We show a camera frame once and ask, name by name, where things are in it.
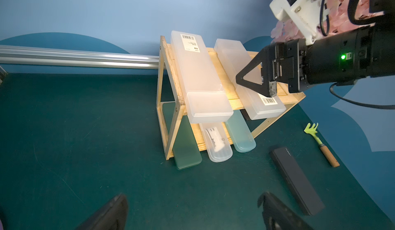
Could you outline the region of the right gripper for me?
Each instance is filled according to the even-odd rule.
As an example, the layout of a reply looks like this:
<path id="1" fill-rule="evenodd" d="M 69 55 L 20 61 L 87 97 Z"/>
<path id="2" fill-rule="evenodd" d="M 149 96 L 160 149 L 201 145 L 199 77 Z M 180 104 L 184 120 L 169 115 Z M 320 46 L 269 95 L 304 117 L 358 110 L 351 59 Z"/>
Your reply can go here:
<path id="1" fill-rule="evenodd" d="M 277 95 L 277 82 L 287 84 L 290 93 L 306 91 L 309 87 L 307 76 L 303 71 L 306 52 L 305 39 L 270 44 L 236 75 L 236 83 L 265 97 Z M 244 77 L 259 65 L 261 65 L 261 83 L 245 80 Z"/>

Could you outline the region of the pink cherry blossom tree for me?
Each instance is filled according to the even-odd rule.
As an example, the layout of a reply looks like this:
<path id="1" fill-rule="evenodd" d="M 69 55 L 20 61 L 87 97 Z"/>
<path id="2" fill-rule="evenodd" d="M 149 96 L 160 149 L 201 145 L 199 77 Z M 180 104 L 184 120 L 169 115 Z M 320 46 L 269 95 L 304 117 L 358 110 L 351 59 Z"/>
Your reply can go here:
<path id="1" fill-rule="evenodd" d="M 349 0 L 326 0 L 329 7 L 330 30 L 329 36 L 357 28 L 348 19 L 347 8 Z M 355 18 L 365 20 L 383 15 L 383 12 L 371 13 L 369 11 L 369 0 L 359 0 Z M 294 39 L 304 38 L 297 25 L 290 19 L 279 21 L 271 32 L 273 42 L 287 42 Z"/>

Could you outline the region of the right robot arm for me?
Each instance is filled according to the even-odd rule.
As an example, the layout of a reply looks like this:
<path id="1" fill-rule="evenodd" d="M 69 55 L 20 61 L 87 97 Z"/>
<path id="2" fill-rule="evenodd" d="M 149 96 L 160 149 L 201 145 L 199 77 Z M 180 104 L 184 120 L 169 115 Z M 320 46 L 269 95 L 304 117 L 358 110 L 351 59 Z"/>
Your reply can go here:
<path id="1" fill-rule="evenodd" d="M 280 21 L 291 20 L 303 35 L 264 47 L 236 75 L 236 83 L 266 97 L 277 83 L 290 93 L 324 83 L 349 85 L 395 73 L 395 0 L 349 0 L 351 31 L 329 35 L 326 0 L 273 0 Z"/>

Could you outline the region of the green toy rake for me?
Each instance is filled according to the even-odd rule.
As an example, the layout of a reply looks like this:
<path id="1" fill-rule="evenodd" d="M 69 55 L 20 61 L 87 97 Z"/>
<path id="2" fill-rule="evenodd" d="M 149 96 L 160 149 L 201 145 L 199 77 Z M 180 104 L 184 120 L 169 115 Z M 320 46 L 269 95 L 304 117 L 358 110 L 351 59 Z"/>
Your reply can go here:
<path id="1" fill-rule="evenodd" d="M 316 135 L 317 134 L 317 128 L 318 128 L 318 123 L 308 123 L 304 129 L 304 132 L 306 134 L 311 135 L 315 141 L 318 144 L 319 149 L 323 153 L 323 155 L 326 157 L 327 161 L 330 163 L 332 167 L 339 167 L 340 164 L 337 161 L 337 159 L 334 157 L 332 152 L 329 150 L 329 148 L 320 140 L 320 138 Z"/>

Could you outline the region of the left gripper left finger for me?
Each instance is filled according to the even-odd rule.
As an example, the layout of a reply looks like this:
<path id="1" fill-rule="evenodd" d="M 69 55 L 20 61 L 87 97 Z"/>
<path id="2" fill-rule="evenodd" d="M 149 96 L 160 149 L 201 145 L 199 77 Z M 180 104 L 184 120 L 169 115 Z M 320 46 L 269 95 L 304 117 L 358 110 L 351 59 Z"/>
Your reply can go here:
<path id="1" fill-rule="evenodd" d="M 128 210 L 125 194 L 119 194 L 77 226 L 76 230 L 124 230 Z"/>

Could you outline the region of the black pencil case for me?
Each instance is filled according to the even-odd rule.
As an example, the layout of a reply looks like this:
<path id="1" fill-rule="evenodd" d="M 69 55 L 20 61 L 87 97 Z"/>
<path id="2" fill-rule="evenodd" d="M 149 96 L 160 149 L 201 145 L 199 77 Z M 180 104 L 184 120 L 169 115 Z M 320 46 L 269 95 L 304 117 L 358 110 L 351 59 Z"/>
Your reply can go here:
<path id="1" fill-rule="evenodd" d="M 321 212 L 325 205 L 291 152 L 280 147 L 272 150 L 270 156 L 303 214 L 314 216 Z"/>

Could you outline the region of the aluminium frame back bar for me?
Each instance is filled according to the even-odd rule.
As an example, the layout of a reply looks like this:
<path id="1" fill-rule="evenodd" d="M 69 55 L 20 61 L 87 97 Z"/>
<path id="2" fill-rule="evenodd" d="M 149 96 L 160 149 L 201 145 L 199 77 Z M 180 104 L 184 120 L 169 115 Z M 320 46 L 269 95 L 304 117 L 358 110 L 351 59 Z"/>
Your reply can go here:
<path id="1" fill-rule="evenodd" d="M 159 57 L 1 45 L 1 64 L 155 70 Z"/>

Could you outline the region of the dark green pencil case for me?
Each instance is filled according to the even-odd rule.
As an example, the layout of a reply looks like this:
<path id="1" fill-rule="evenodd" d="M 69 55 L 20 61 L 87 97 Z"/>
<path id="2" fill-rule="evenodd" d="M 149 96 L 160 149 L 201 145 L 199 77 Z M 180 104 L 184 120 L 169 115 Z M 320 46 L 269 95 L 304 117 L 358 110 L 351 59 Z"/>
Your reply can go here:
<path id="1" fill-rule="evenodd" d="M 169 131 L 175 110 L 175 102 L 164 102 L 162 110 L 165 126 L 167 131 Z M 172 152 L 178 170 L 187 169 L 202 162 L 202 156 L 187 116 L 182 117 Z"/>

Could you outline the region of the light blue pencil case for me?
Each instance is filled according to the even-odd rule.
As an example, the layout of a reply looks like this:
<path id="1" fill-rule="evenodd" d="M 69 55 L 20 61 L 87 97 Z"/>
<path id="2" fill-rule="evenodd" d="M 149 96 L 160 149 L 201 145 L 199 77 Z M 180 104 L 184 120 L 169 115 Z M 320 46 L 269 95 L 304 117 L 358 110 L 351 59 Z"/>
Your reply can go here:
<path id="1" fill-rule="evenodd" d="M 233 115 L 225 122 L 225 126 L 236 151 L 247 153 L 256 148 L 256 141 L 239 110 L 234 110 Z"/>

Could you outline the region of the wooden two-tier shelf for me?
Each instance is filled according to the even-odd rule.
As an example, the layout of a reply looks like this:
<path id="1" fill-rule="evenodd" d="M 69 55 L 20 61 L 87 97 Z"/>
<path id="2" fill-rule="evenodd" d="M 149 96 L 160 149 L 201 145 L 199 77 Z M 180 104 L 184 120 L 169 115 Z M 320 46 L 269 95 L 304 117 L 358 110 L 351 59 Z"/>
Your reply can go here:
<path id="1" fill-rule="evenodd" d="M 157 80 L 157 96 L 156 96 L 156 110 L 158 116 L 158 122 L 161 132 L 161 138 L 164 147 L 164 153 L 166 160 L 174 157 L 173 147 L 177 138 L 177 134 L 180 129 L 183 116 L 187 115 L 187 109 L 183 97 L 183 93 L 180 87 L 180 81 L 175 65 L 175 60 L 172 52 L 171 44 L 167 43 L 164 36 L 160 37 L 159 46 L 159 63 L 158 63 L 158 80 Z M 213 62 L 217 74 L 221 80 L 222 85 L 225 88 L 226 95 L 232 106 L 233 110 L 244 109 L 242 102 L 240 101 L 234 85 L 226 75 L 225 70 L 222 67 L 220 60 L 218 59 L 217 53 L 213 48 L 207 48 L 210 55 L 211 61 Z M 172 88 L 174 101 L 164 102 L 161 100 L 162 89 L 163 89 L 163 78 L 164 71 L 167 70 L 168 78 Z M 285 105 L 286 110 L 284 113 L 275 118 L 268 118 L 256 127 L 252 132 L 254 138 L 258 137 L 277 120 L 279 120 L 285 113 L 289 112 L 293 107 L 299 104 L 306 95 L 301 93 L 290 93 L 288 85 L 285 83 L 278 83 L 277 89 L 280 90 L 279 99 Z"/>

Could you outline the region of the wide frosted pencil case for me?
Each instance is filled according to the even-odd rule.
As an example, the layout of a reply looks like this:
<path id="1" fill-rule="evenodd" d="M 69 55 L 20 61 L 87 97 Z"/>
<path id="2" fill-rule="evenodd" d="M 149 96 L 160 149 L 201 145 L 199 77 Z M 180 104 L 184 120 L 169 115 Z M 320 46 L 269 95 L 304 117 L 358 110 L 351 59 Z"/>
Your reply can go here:
<path id="1" fill-rule="evenodd" d="M 233 109 L 200 35 L 171 32 L 171 47 L 192 124 L 225 122 Z"/>

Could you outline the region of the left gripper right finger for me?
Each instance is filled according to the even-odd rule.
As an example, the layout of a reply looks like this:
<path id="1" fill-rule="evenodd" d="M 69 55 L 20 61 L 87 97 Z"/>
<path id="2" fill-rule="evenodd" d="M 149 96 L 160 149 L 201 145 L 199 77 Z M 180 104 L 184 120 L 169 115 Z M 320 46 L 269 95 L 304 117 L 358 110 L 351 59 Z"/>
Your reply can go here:
<path id="1" fill-rule="evenodd" d="M 274 194 L 265 192 L 257 201 L 267 230 L 313 230 Z"/>

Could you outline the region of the clear rounded pencil case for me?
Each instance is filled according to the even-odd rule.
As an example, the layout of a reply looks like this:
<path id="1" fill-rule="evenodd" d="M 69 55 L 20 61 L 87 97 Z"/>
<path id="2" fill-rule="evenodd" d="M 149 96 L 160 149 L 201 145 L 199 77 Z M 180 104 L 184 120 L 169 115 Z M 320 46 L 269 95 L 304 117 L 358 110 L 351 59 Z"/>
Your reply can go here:
<path id="1" fill-rule="evenodd" d="M 203 123 L 199 127 L 212 162 L 220 163 L 232 157 L 233 151 L 221 122 Z"/>

